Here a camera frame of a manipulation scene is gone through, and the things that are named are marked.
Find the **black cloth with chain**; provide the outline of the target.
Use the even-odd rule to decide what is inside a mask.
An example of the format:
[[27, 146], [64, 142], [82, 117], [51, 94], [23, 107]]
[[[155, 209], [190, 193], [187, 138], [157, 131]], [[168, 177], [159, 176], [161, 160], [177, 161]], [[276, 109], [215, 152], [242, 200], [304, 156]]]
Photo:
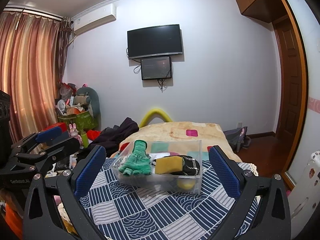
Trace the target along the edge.
[[[178, 155], [183, 158], [183, 170], [181, 172], [167, 173], [175, 176], [197, 176], [200, 174], [200, 164], [199, 162], [188, 155]], [[152, 165], [155, 167], [156, 159], [152, 161]]]

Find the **yellow round plush face toy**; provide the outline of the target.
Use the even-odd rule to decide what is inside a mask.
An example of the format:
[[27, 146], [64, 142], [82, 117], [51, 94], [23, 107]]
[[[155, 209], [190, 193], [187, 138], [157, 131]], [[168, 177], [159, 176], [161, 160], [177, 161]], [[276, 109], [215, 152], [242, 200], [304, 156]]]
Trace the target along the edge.
[[196, 184], [196, 180], [195, 179], [183, 179], [183, 178], [179, 178], [177, 180], [177, 186], [184, 190], [184, 191], [190, 191], [194, 188]]

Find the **green knitted glove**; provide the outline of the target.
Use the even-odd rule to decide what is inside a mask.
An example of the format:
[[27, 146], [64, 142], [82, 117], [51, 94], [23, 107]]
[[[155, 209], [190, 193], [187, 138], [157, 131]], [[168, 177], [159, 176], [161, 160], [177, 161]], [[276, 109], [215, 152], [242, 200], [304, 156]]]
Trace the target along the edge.
[[125, 160], [118, 171], [124, 176], [138, 176], [151, 174], [151, 161], [146, 154], [147, 142], [144, 140], [136, 140], [133, 151]]

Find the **clear plastic storage box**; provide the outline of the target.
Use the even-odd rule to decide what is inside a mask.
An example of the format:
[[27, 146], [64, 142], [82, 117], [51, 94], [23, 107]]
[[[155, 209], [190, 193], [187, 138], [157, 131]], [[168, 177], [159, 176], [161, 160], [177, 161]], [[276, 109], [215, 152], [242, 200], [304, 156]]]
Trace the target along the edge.
[[121, 184], [199, 194], [202, 142], [135, 140], [114, 160], [111, 170]]

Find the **yellow sponge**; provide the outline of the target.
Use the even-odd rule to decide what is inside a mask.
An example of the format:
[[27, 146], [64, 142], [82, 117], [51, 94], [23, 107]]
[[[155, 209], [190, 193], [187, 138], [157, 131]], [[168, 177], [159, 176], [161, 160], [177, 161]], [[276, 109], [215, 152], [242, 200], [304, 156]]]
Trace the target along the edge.
[[177, 155], [156, 159], [155, 174], [181, 172], [182, 170], [183, 158]]

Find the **dark clothes pile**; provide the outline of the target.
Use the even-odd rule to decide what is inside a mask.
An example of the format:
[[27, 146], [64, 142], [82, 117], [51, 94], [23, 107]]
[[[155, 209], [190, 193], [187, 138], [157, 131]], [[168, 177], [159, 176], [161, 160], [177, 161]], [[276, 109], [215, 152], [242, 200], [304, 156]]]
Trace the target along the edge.
[[138, 131], [138, 124], [131, 118], [127, 117], [119, 126], [114, 125], [113, 128], [107, 127], [104, 129], [100, 135], [88, 145], [87, 148], [84, 148], [77, 154], [76, 161], [79, 162], [80, 160], [85, 159], [96, 145], [103, 146], [106, 151], [106, 157], [109, 158], [112, 154], [118, 151], [119, 145], [122, 141]]

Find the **grey backpack on floor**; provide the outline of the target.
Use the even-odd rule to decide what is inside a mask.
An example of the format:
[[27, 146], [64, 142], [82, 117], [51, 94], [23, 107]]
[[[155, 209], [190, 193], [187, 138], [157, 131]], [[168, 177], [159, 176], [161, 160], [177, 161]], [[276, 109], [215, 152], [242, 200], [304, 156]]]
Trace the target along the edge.
[[246, 135], [247, 126], [223, 132], [232, 150], [239, 153], [242, 148], [249, 148], [251, 138]]

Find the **grey green plush cushion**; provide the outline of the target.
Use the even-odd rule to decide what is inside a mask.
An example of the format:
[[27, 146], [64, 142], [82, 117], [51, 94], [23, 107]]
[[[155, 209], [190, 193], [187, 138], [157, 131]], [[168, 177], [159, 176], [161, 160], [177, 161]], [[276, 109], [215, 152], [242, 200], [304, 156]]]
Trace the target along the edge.
[[81, 87], [76, 90], [73, 105], [80, 105], [89, 111], [93, 118], [100, 115], [100, 103], [97, 92], [91, 87]]

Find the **beige blanket with coloured squares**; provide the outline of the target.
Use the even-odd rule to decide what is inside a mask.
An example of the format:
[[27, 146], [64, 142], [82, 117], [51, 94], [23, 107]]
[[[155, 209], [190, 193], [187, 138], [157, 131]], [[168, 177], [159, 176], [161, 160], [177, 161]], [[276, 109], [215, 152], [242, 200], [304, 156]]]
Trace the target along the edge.
[[198, 123], [191, 121], [163, 122], [151, 124], [139, 129], [120, 143], [126, 146], [137, 139], [145, 141], [189, 141], [201, 140], [202, 151], [207, 153], [209, 146], [218, 145], [228, 156], [236, 162], [242, 162], [229, 145], [220, 125], [214, 123]]

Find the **white appliance with stickers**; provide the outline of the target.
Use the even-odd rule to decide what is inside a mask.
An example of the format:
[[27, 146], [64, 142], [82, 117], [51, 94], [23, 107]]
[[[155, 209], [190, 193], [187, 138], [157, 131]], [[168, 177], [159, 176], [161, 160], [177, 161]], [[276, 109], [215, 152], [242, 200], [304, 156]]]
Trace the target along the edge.
[[311, 154], [302, 176], [288, 196], [291, 239], [306, 226], [319, 204], [319, 151]]

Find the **orange striped curtain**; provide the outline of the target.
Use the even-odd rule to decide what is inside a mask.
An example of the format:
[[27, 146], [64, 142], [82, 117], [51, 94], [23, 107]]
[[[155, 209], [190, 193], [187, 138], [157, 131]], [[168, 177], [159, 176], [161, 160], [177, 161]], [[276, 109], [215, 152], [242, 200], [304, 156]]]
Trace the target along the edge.
[[1, 13], [1, 90], [11, 96], [10, 135], [18, 141], [57, 122], [55, 99], [62, 81], [61, 21]]

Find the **brown wooden door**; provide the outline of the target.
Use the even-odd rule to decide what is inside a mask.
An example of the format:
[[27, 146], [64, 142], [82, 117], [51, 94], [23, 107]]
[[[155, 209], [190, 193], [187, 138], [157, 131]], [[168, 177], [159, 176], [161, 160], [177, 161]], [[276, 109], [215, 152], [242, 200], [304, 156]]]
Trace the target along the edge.
[[303, 39], [287, 0], [286, 15], [273, 21], [281, 66], [281, 101], [276, 135], [289, 150], [281, 175], [289, 170], [302, 135], [308, 99], [308, 68]]

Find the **small dark wall monitor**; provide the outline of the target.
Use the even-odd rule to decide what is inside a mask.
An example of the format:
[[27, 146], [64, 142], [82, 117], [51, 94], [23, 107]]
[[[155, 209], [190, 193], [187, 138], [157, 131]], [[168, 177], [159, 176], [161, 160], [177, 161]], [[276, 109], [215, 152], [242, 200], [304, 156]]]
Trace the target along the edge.
[[150, 57], [141, 60], [142, 80], [160, 80], [172, 78], [171, 57]]

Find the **white wall air conditioner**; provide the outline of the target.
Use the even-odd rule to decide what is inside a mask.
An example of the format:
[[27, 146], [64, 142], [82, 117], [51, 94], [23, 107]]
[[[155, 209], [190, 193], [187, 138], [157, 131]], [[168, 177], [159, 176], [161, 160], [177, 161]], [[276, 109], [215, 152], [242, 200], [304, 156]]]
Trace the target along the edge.
[[73, 19], [74, 35], [79, 36], [101, 25], [116, 20], [116, 6], [111, 3], [91, 10]]

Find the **black wall television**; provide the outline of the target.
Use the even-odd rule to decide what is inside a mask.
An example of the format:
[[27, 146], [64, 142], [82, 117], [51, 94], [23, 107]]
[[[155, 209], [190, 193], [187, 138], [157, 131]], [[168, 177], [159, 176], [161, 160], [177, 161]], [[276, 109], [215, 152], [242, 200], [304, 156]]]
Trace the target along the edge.
[[179, 24], [153, 26], [127, 31], [129, 59], [183, 54]]

